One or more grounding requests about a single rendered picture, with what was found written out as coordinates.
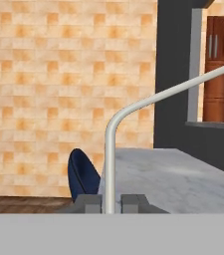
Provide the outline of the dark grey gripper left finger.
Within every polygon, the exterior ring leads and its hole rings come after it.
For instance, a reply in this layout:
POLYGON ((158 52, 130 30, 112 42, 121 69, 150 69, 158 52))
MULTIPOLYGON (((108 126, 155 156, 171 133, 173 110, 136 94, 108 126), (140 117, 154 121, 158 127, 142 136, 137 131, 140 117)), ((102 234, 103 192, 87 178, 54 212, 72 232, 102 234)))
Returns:
POLYGON ((57 213, 101 214, 102 197, 96 194, 81 194, 69 206, 57 210, 57 213))

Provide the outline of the dark blue chair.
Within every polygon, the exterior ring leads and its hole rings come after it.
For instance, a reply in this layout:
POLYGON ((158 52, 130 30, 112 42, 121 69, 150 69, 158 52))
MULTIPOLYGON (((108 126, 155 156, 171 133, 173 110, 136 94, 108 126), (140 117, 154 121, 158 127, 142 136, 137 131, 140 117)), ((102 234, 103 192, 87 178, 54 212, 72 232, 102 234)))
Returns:
POLYGON ((68 160, 68 181, 73 201, 81 194, 97 194, 101 177, 88 156, 74 148, 68 160))

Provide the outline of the brown wooden cupboard run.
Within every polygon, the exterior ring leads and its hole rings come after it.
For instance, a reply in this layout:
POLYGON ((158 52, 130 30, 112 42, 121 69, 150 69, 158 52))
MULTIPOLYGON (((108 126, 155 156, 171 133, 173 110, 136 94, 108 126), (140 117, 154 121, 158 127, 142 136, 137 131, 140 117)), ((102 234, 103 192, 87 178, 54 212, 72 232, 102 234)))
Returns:
POLYGON ((224 123, 224 16, 208 16, 205 72, 215 76, 204 83, 203 121, 224 123))

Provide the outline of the white bent straw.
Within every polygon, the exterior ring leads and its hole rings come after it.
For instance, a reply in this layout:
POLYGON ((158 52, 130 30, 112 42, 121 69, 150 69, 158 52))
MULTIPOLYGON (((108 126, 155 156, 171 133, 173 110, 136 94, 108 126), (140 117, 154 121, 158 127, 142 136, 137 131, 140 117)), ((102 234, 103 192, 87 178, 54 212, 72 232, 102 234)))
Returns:
POLYGON ((120 122, 144 107, 155 104, 204 82, 224 75, 224 66, 205 73, 119 110, 109 121, 105 142, 105 214, 115 214, 115 133, 120 122))

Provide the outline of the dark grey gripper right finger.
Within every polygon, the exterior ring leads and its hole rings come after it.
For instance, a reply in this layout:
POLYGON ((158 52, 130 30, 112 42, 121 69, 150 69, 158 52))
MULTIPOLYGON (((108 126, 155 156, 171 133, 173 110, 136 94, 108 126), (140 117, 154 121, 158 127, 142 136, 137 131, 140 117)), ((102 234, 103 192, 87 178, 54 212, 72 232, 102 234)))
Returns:
POLYGON ((123 214, 162 214, 162 210, 150 204, 144 194, 122 194, 120 196, 120 208, 123 214))

